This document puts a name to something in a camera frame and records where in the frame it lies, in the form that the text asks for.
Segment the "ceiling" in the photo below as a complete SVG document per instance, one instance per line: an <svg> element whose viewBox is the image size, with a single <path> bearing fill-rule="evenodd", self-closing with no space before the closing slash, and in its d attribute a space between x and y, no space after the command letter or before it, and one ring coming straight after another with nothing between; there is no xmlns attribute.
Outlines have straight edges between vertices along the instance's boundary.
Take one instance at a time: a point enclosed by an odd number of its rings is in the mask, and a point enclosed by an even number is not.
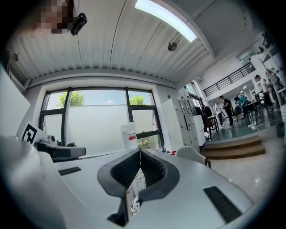
<svg viewBox="0 0 286 229"><path fill-rule="evenodd" d="M136 0L75 0L88 23L76 36L70 34L25 36L12 41L11 72L21 82L83 68L117 69L151 76L172 84L205 68L219 50L246 27L242 9L227 0L172 0L199 27L201 36L187 41L160 19L134 8ZM168 44L177 43L174 52Z"/></svg>

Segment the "gray floor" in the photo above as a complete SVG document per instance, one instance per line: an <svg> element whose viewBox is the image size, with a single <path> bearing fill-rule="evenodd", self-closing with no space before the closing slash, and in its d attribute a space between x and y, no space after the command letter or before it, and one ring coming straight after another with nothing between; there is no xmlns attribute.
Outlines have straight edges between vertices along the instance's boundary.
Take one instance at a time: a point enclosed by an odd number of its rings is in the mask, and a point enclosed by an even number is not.
<svg viewBox="0 0 286 229"><path fill-rule="evenodd" d="M227 140L227 139L232 139L236 137L241 137L245 135L249 135L261 130L264 130L266 128L276 126L276 125L281 125L282 124L282 118L281 118L281 112L279 109L274 109L274 111L269 111L270 118L267 114L267 111L265 108L260 108L257 116L257 123L255 120L255 115L254 112L253 114L253 119L247 119L243 118L241 120L240 117L238 117L238 121L236 120L236 117L234 117L234 124L235 127L232 129L227 129L229 126L229 121L228 118L225 119L224 125L225 127L220 127L219 126L219 131L216 132L216 130L212 130L211 134L214 138L208 139L207 141L220 141L220 140ZM257 126L256 130L253 130L251 128L248 128L248 125L254 124Z"/></svg>
<svg viewBox="0 0 286 229"><path fill-rule="evenodd" d="M231 160L211 160L211 168L229 182L240 187L254 202L264 198L278 177L285 161L283 137L276 135L276 127L259 131L266 154Z"/></svg>

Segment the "white bottle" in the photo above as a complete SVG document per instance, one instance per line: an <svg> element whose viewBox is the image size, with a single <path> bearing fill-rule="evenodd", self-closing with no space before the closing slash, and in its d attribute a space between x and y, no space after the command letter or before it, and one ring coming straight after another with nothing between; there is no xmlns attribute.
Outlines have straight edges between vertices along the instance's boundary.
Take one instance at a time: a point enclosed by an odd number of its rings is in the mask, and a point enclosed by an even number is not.
<svg viewBox="0 0 286 229"><path fill-rule="evenodd" d="M136 128L134 123L122 125L120 131L125 149L138 148Z"/></svg>

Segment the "wooden step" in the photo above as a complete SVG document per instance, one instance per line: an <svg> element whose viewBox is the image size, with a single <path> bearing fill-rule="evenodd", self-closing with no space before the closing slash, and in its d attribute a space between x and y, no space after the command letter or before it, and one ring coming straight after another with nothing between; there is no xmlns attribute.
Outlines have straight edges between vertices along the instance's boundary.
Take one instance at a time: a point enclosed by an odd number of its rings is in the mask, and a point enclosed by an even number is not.
<svg viewBox="0 0 286 229"><path fill-rule="evenodd" d="M224 149L220 151L201 152L201 154L205 156L207 159L212 159L212 160L252 157L264 153L265 153L265 147L261 144L239 149Z"/></svg>
<svg viewBox="0 0 286 229"><path fill-rule="evenodd" d="M247 138L244 140L239 141L233 141L228 143L222 143L222 144L208 144L204 147L204 152L209 151L220 151L225 149L238 149L248 146L254 146L254 145L260 145L261 144L261 138L259 136Z"/></svg>

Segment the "black railing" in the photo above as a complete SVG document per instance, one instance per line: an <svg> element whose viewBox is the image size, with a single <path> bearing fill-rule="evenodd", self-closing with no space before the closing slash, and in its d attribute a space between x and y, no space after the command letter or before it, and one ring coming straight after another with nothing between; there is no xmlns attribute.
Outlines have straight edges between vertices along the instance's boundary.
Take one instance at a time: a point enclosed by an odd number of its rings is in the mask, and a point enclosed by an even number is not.
<svg viewBox="0 0 286 229"><path fill-rule="evenodd" d="M233 84L235 81L240 80L241 78L245 77L249 73L255 71L254 66L249 62L248 64L244 65L240 69L236 70L232 74L228 75L227 77L223 78L222 80L218 81L217 83L213 84L212 86L204 89L206 96L209 96L222 88Z"/></svg>

